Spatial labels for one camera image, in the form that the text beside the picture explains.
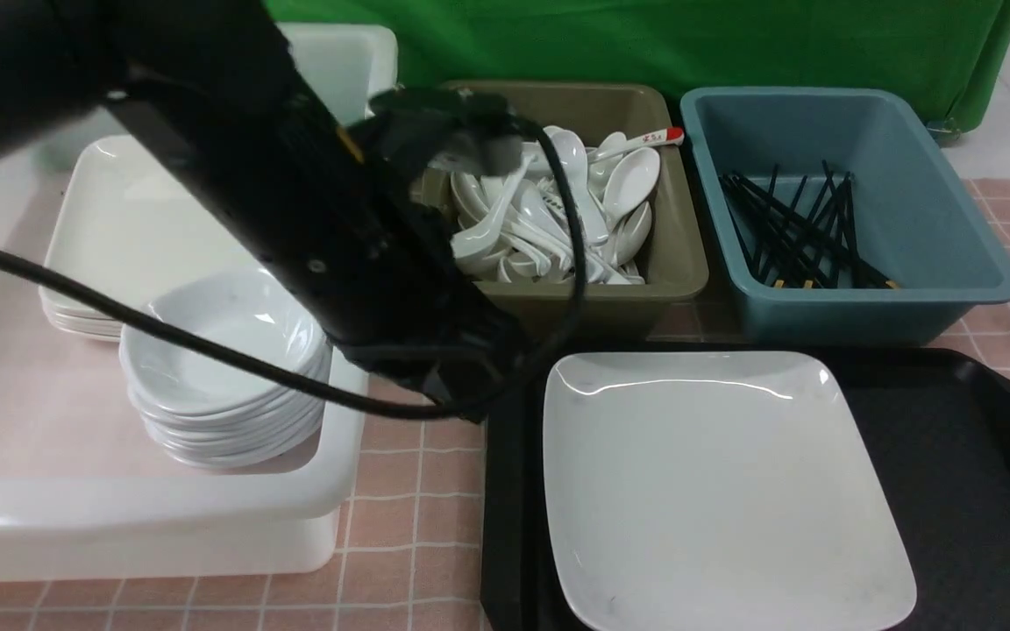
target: black chopsticks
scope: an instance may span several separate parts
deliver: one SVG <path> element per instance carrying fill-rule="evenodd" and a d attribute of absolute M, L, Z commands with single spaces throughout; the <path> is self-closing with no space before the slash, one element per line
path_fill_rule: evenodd
<path fill-rule="evenodd" d="M 898 289 L 897 283 L 861 258 L 853 173 L 844 173 L 837 183 L 827 162 L 822 161 L 821 168 L 824 183 L 805 215 L 798 205 L 809 176 L 801 177 L 789 205 L 774 196 L 786 188 L 779 165 L 774 166 L 766 190 L 738 172 L 719 177 L 750 276 L 775 288 L 836 289 L 844 276 L 847 288 Z M 740 221 L 749 228 L 753 243 L 742 238 Z"/>

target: white plastic bin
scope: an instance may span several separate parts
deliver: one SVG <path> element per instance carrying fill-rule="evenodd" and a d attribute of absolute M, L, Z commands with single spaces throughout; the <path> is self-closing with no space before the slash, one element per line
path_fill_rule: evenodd
<path fill-rule="evenodd" d="M 388 29 L 283 28 L 302 75 L 345 123 L 395 83 Z M 81 148 L 119 132 L 101 112 L 1 160 L 0 247 L 40 260 Z M 340 354 L 329 380 L 369 387 Z M 53 330 L 31 285 L 0 275 L 0 581 L 316 569 L 335 547 L 363 424 L 326 405 L 320 439 L 268 466 L 182 467 L 145 438 L 115 347 Z"/>
<path fill-rule="evenodd" d="M 396 35 L 381 25 L 280 24 L 291 41 L 298 75 L 314 89 L 341 124 L 365 116 L 369 97 L 396 84 Z M 98 110 L 40 144 L 41 167 L 71 172 L 84 147 L 104 136 L 127 133 L 107 111 Z"/>

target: black tray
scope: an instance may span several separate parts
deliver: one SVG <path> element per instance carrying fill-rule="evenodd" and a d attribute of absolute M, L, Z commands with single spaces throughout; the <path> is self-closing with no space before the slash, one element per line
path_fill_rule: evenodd
<path fill-rule="evenodd" d="M 752 350 L 637 343 L 569 352 Z M 825 362 L 881 479 L 918 604 L 899 631 L 1010 631 L 1010 381 L 941 348 L 794 348 Z M 550 558 L 544 380 L 489 417 L 482 606 L 494 631 L 585 631 Z"/>

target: teal plastic tub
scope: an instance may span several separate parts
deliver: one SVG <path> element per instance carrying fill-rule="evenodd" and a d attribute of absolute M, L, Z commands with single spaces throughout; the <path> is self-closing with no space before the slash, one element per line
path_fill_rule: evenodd
<path fill-rule="evenodd" d="M 748 338 L 922 344 L 974 305 L 1010 301 L 1009 255 L 937 144 L 897 96 L 706 88 L 687 93 L 681 113 Z M 738 171 L 765 183 L 777 164 L 783 176 L 775 196 L 793 196 L 801 176 L 809 176 L 807 191 L 816 196 L 825 180 L 821 161 L 838 173 L 853 173 L 860 255 L 902 289 L 775 289 L 750 276 L 719 176 Z M 799 208 L 808 208 L 805 200 Z M 738 213 L 736 221 L 748 236 Z"/>

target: green curtain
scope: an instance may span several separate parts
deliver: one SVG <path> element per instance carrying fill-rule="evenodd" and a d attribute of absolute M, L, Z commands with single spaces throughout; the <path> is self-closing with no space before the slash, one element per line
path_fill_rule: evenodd
<path fill-rule="evenodd" d="M 1010 0 L 269 0 L 276 19 L 379 23 L 408 85 L 449 79 L 836 85 L 979 124 Z"/>

